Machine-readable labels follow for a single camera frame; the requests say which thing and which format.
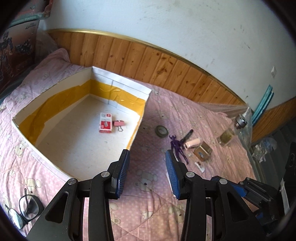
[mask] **bed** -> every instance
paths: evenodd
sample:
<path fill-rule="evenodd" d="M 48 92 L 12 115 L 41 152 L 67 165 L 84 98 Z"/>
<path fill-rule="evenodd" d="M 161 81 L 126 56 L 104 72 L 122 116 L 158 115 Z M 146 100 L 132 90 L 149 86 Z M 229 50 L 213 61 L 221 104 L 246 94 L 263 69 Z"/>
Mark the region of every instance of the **bed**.
<path fill-rule="evenodd" d="M 18 210 L 18 200 L 24 189 L 37 195 L 47 206 L 64 183 L 71 177 L 53 162 L 48 163 L 35 153 L 12 126 L 13 117 L 44 89 L 83 70 L 70 63 L 65 49 L 58 49 L 45 58 L 0 105 L 0 194 L 1 205 Z M 203 178 L 219 175 L 238 182 L 246 176 L 255 179 L 247 153 L 236 138 L 222 148 L 216 137 L 230 119 L 214 113 L 168 90 L 143 84 L 152 89 L 138 134 L 131 147 L 131 163 L 124 192 L 118 200 L 110 200 L 110 215 L 115 240 L 177 241 L 180 238 L 186 202 L 172 194 L 164 162 L 170 148 L 169 137 L 158 137 L 154 129 L 163 125 L 170 135 L 181 139 L 190 129 L 193 137 L 208 143 L 213 152 L 206 162 L 199 162 L 190 151 L 187 168 Z M 87 224 L 88 200 L 84 223 Z M 26 235 L 34 221 L 21 231 Z M 208 218 L 207 238 L 211 240 Z M 88 240 L 87 225 L 83 239 Z"/>

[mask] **red and white box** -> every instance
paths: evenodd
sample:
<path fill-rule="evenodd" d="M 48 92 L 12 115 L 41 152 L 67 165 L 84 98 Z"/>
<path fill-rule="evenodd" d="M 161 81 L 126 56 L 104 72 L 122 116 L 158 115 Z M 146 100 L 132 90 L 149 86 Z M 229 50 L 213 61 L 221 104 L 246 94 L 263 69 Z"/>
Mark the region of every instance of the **red and white box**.
<path fill-rule="evenodd" d="M 99 132 L 111 133 L 112 131 L 112 115 L 110 113 L 101 113 Z"/>

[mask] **pink blanket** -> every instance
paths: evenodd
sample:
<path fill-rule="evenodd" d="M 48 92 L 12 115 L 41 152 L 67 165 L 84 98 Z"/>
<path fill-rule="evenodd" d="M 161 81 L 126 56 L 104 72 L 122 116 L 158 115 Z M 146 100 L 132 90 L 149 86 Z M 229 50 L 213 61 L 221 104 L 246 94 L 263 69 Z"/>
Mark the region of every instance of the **pink blanket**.
<path fill-rule="evenodd" d="M 6 205 L 19 212 L 18 200 L 24 195 L 25 188 L 39 196 L 47 206 L 69 179 L 27 146 L 11 126 L 11 120 L 44 90 L 83 68 L 72 65 L 66 50 L 59 49 L 31 71 L 0 106 L 0 195 L 4 210 L 7 211 Z M 210 160 L 201 162 L 203 173 L 195 164 L 197 157 L 192 152 L 186 152 L 189 160 L 187 168 L 203 178 L 219 175 L 238 182 L 246 176 L 255 177 L 238 138 L 224 148 L 216 140 L 230 119 L 170 91 L 144 85 L 153 91 L 131 148 L 124 192 L 119 200 L 109 201 L 113 234 L 115 240 L 121 241 L 177 241 L 182 231 L 186 202 L 179 202 L 172 195 L 164 162 L 170 139 L 160 138 L 154 133 L 157 125 L 165 126 L 170 135 L 177 135 L 178 139 L 194 129 L 192 138 L 199 137 L 211 146 L 213 153 Z M 84 213 L 84 240 L 88 240 L 87 210 L 88 200 Z M 26 235 L 33 224 L 34 221 L 30 222 L 22 233 Z M 210 220 L 207 230 L 210 240 Z"/>

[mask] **purple figurine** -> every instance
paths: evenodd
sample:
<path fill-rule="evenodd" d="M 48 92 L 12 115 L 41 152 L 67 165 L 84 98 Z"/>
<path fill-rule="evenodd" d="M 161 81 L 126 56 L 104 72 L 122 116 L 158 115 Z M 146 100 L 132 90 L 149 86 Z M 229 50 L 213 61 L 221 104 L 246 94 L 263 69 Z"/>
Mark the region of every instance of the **purple figurine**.
<path fill-rule="evenodd" d="M 185 156 L 185 154 L 183 153 L 181 147 L 184 149 L 183 145 L 181 144 L 180 141 L 176 140 L 177 136 L 169 136 L 172 141 L 170 142 L 170 147 L 172 150 L 175 149 L 175 153 L 176 153 L 176 157 L 178 159 L 178 161 L 181 161 L 179 153 L 181 153 L 182 157 L 185 159 L 186 164 L 188 164 L 188 160 L 187 157 Z"/>

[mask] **wood wall panel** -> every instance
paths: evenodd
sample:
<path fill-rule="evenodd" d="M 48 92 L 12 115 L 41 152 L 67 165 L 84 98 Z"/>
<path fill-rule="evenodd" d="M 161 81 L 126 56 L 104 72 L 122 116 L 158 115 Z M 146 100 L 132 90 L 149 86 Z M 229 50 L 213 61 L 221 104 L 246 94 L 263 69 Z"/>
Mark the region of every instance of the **wood wall panel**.
<path fill-rule="evenodd" d="M 195 102 L 240 105 L 244 102 L 197 66 L 147 44 L 94 33 L 52 31 L 74 64 L 96 66 L 122 76 L 163 87 Z M 253 141 L 296 116 L 293 99 L 266 111 L 253 129 Z"/>

